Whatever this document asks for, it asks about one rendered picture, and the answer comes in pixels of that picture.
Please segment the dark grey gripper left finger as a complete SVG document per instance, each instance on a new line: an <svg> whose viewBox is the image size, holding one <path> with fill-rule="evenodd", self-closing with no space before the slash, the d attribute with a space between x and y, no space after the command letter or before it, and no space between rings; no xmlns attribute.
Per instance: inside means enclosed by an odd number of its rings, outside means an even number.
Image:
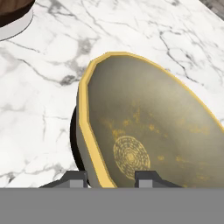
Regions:
<svg viewBox="0 0 224 224"><path fill-rule="evenodd" d="M61 179L55 180L42 188L88 188L86 171L67 171Z"/></svg>

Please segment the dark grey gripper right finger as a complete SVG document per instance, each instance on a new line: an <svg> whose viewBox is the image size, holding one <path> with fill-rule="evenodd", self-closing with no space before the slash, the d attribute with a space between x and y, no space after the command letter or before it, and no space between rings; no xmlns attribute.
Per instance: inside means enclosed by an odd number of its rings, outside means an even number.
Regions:
<svg viewBox="0 0 224 224"><path fill-rule="evenodd" d="M156 171L135 171L135 188L179 188L179 185L162 179Z"/></svg>

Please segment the grey bowl with yellow rim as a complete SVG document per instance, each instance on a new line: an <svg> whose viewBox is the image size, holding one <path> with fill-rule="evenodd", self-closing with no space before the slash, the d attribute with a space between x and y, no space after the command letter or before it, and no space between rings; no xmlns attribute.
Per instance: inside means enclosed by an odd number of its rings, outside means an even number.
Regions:
<svg viewBox="0 0 224 224"><path fill-rule="evenodd" d="M128 52L90 61L70 138L92 187L150 174L186 188L224 188L224 127L185 84Z"/></svg>

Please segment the white plate with brown centre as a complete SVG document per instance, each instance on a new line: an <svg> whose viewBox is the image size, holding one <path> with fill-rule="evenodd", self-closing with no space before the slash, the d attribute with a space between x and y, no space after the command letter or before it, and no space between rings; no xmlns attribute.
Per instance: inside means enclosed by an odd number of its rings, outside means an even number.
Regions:
<svg viewBox="0 0 224 224"><path fill-rule="evenodd" d="M35 0L0 0L0 41L25 30L32 21Z"/></svg>

